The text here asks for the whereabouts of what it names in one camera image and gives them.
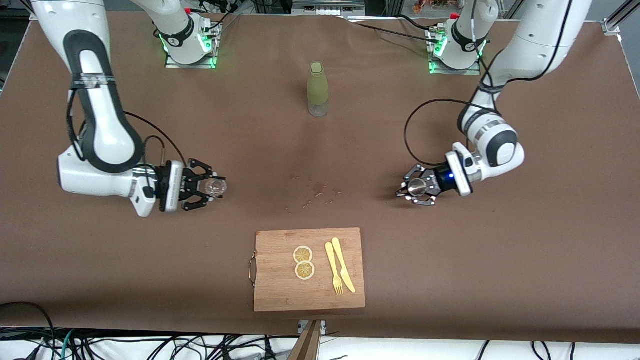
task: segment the mounting plate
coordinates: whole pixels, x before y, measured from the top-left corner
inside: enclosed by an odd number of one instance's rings
[[[480,61],[476,60],[468,69],[452,69],[442,62],[439,57],[436,56],[437,52],[442,51],[447,42],[447,30],[445,24],[438,24],[438,26],[432,26],[431,29],[425,30],[424,34],[426,38],[438,40],[439,44],[427,42],[427,54],[429,56],[429,73],[430,74],[445,74],[445,75],[480,75]],[[482,55],[482,44],[480,48],[480,54]]]
[[[206,46],[211,46],[211,52],[206,54],[200,61],[185,65],[177,63],[167,53],[164,67],[167,69],[215,69],[218,66],[218,50],[220,49],[222,29],[223,24],[216,26],[215,29],[212,29],[211,33],[208,34],[208,37],[211,38],[203,41]]]

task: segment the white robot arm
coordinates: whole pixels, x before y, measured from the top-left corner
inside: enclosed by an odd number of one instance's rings
[[[169,55],[194,63],[207,54],[209,19],[187,14],[179,0],[135,0],[153,19]],[[111,70],[106,12],[102,0],[33,0],[40,25],[72,75],[67,126],[71,146],[58,156],[60,186],[68,192],[131,199],[146,217],[156,200],[161,211],[201,208],[226,190],[224,178],[197,160],[140,164],[145,149],[128,123]],[[84,125],[76,137],[71,121],[75,96],[80,98]],[[193,169],[204,172],[196,174]],[[191,196],[198,202],[186,202]]]
[[[524,148],[518,141],[518,133],[495,109],[495,100],[510,81],[535,80],[558,68],[575,42],[590,6],[591,0],[528,1],[511,42],[496,56],[471,105],[458,117],[458,129],[476,151],[471,153],[459,142],[453,144],[443,165],[432,169],[415,165],[396,195],[415,204],[434,206],[437,196],[444,191],[456,190],[467,196],[473,191],[471,183],[519,167],[524,161]],[[476,53],[465,64],[471,66],[475,59]]]

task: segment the wooden cutting board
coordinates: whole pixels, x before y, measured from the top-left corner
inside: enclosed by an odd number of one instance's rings
[[[344,283],[344,293],[336,295],[333,273],[324,249],[332,238],[340,239],[344,262],[356,292]],[[308,280],[296,276],[293,252],[306,246],[313,252],[316,272]],[[352,309],[365,306],[360,228],[259,231],[255,235],[254,311],[301,311]],[[341,270],[335,257],[338,273]]]

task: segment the plastic knife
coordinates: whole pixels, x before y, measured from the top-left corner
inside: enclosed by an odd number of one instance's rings
[[[344,281],[344,284],[349,288],[349,291],[352,293],[356,292],[356,288],[353,286],[353,282],[351,282],[351,277],[349,276],[349,272],[347,271],[347,266],[344,264],[344,257],[342,256],[342,247],[340,247],[340,240],[338,238],[331,239],[331,244],[333,245],[333,249],[335,250],[336,255],[338,255],[338,260],[340,260],[340,266],[342,269],[340,270],[340,276]]]

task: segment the table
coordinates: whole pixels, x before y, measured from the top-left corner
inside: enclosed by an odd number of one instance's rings
[[[414,164],[404,122],[429,99],[467,100],[478,77],[429,74],[418,40],[334,17],[242,16],[217,69],[164,69],[144,13],[108,18],[125,110],[212,165],[229,190],[205,209],[149,218],[127,199],[62,191],[70,76],[33,23],[0,97],[1,302],[37,302],[57,327],[291,334],[316,316],[341,336],[640,338],[640,102],[599,24],[585,25],[557,71],[500,97],[525,163],[423,208],[394,197]],[[370,24],[420,35],[406,22]],[[496,23],[489,58],[515,27]],[[313,61],[330,82],[323,119],[307,112]],[[440,160],[462,141],[459,112],[439,104],[417,115],[419,156]],[[366,308],[254,314],[255,232],[322,227],[362,229]],[[26,311],[0,316],[43,324]]]

